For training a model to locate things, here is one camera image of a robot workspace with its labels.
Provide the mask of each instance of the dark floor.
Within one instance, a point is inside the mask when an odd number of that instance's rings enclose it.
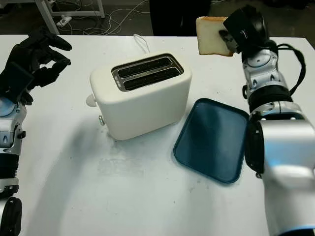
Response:
[[[282,8],[273,8],[266,6],[260,0],[226,0],[220,3],[212,4],[209,15],[211,16],[228,16],[235,9],[240,8],[246,4],[251,4],[260,10],[265,21],[268,24],[268,29],[271,36],[285,36],[285,37],[305,37],[315,48],[315,4],[309,3],[303,10],[294,9],[290,6]],[[58,4],[55,6],[61,10],[74,10],[75,5],[71,4]],[[106,13],[111,13],[113,10],[125,8],[131,9],[134,6],[130,5],[104,5]],[[83,10],[97,9],[97,6],[86,6]],[[148,12],[148,2],[143,3],[137,8],[139,11]],[[128,13],[126,10],[114,12],[112,18],[120,22]],[[25,34],[29,31],[43,25],[44,22],[41,15],[34,3],[24,3],[14,5],[8,13],[0,15],[0,34]],[[85,19],[72,19],[73,34],[83,34],[84,29],[97,27],[107,29],[108,17],[105,19],[99,19],[97,17],[89,17]],[[112,22],[112,28],[116,27],[116,24]],[[71,34],[68,26],[63,28],[61,34]],[[96,34],[94,29],[86,30],[86,33]],[[134,33],[140,35],[153,35],[151,27],[150,14],[132,12],[122,24],[122,29],[117,35],[133,35]]]

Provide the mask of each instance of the power strip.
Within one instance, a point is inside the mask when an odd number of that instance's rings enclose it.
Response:
[[[56,23],[56,25],[59,27],[59,28],[62,28],[64,27],[66,24],[68,24],[72,17],[71,16],[61,16],[61,20],[59,22]]]

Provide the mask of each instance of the toaster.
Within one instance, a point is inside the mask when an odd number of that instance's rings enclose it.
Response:
[[[126,140],[182,118],[191,71],[174,54],[151,53],[97,68],[90,82],[87,104],[97,104],[114,139]]]

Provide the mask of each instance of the blue tray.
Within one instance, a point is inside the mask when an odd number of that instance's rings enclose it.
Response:
[[[242,168],[248,118],[237,108],[198,99],[175,143],[175,158],[220,182],[235,182]]]

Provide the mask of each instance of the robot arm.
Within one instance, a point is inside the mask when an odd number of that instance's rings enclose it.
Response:
[[[29,91],[54,82],[70,65],[69,59],[49,46],[71,50],[62,38],[40,29],[13,47],[0,74],[0,236],[17,236],[21,230],[22,203],[13,194],[19,188],[16,172],[26,135],[22,130],[25,105],[33,102]],[[52,60],[51,68],[40,68]]]
[[[228,17],[220,35],[234,52],[242,52],[250,106],[245,159],[262,178],[271,236],[314,235],[315,130],[291,98],[305,76],[302,53],[269,40],[263,17],[246,6]],[[278,50],[293,50],[301,62],[298,83],[289,91],[278,70]]]

